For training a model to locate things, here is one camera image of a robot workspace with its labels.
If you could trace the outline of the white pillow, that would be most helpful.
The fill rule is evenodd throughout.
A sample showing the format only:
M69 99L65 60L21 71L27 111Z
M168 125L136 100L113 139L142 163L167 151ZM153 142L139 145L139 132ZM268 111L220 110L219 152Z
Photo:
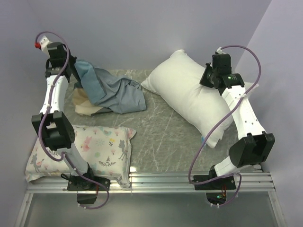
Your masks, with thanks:
M141 83L194 125L205 138L230 109L216 89L199 84L205 68L183 49L175 51Z

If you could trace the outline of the striped blue beige pillowcase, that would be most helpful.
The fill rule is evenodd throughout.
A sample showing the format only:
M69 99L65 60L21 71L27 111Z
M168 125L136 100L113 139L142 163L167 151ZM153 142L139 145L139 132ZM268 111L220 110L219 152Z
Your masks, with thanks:
M118 114L147 109L142 87L135 80L126 75L114 76L84 60L76 61L75 69L80 81L74 88L82 88L91 104Z

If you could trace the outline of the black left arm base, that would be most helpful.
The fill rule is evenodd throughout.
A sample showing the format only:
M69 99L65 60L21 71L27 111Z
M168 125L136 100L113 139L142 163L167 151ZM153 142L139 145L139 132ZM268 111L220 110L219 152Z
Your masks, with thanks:
M81 176L61 174L61 178L68 181L67 191L77 192L77 202L80 205L94 204L100 191L106 191L110 187L110 180L94 174L85 174L92 181L83 179Z

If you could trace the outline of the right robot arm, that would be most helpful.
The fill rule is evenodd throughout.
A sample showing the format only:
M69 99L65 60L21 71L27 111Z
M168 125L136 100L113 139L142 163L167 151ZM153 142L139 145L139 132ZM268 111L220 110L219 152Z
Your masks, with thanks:
M228 157L213 167L208 178L209 185L219 189L225 184L224 175L265 162L275 137L258 121L241 75L232 72L229 54L217 52L212 56L200 84L218 90L231 111L238 132L238 141L230 147Z

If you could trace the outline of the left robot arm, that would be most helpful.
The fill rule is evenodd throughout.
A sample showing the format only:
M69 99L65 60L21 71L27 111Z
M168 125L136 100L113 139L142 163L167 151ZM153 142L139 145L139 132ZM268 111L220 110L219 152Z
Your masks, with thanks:
M55 162L64 161L71 175L81 176L78 182L80 187L91 190L96 179L88 174L89 165L74 144L74 128L63 112L70 78L76 74L75 58L71 56L68 46L60 42L46 46L36 43L35 46L46 50L49 58L45 66L45 100L40 113L32 116L32 125L45 154Z

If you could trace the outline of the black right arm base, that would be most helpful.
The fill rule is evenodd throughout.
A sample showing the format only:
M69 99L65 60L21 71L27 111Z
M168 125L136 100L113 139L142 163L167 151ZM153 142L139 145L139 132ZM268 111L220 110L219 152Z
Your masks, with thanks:
M211 206L216 205L217 207L227 205L230 201L232 201L238 191L239 186L236 187L236 181L234 176L228 176L225 178L219 178L214 181L209 181L212 178L210 175L194 175L193 182L201 183L206 182L204 184L195 184L194 188L196 191L206 191L206 198ZM235 194L228 200L227 198L227 191L228 190L236 190Z

